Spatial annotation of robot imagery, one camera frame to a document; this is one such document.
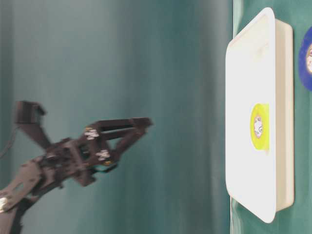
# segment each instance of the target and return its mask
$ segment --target white plastic container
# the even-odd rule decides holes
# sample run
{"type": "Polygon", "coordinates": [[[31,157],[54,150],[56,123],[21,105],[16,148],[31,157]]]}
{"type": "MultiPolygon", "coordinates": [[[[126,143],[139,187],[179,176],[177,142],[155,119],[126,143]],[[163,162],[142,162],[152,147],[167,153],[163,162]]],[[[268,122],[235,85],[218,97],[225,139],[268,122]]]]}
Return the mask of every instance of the white plastic container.
{"type": "Polygon", "coordinates": [[[228,193],[270,223],[294,201],[293,30],[272,9],[263,9],[229,43],[225,93],[228,193]],[[264,150],[251,139],[257,103],[269,111],[264,150]]]}

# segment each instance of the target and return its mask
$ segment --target green fabric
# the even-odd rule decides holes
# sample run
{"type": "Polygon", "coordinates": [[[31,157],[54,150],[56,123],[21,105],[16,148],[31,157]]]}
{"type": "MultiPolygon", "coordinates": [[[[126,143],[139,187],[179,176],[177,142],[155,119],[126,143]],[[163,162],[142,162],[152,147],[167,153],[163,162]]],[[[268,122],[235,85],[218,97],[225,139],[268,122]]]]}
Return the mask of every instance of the green fabric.
{"type": "MultiPolygon", "coordinates": [[[[98,119],[154,126],[113,172],[44,196],[23,234],[229,233],[225,50],[232,1],[0,0],[1,143],[15,100],[42,103],[53,142],[98,119]]],[[[18,133],[4,186],[42,150],[18,133]]]]}
{"type": "Polygon", "coordinates": [[[265,7],[271,7],[277,19],[293,27],[295,202],[291,207],[278,212],[271,224],[266,224],[233,201],[231,234],[307,234],[312,232],[311,94],[300,82],[297,64],[301,41],[312,25],[311,1],[234,0],[234,35],[265,7]]]}

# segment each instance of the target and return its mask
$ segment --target green curtain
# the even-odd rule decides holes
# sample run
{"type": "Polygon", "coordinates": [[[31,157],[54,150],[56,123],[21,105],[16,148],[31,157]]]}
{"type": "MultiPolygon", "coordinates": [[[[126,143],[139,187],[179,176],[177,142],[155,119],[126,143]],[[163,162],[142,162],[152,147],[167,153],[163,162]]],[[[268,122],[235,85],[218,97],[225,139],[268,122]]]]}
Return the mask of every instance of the green curtain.
{"type": "MultiPolygon", "coordinates": [[[[40,102],[53,142],[98,119],[150,117],[120,166],[44,196],[23,234],[229,233],[225,51],[232,1],[0,0],[1,143],[16,100],[40,102]]],[[[23,133],[1,186],[43,151],[23,133]]]]}
{"type": "Polygon", "coordinates": [[[271,7],[277,19],[290,24],[293,28],[295,201],[290,208],[278,212],[271,224],[266,224],[233,200],[230,233],[308,234],[312,232],[312,160],[310,160],[312,102],[310,92],[300,82],[297,65],[301,41],[312,25],[312,5],[308,0],[234,0],[234,35],[265,7],[271,7]]]}

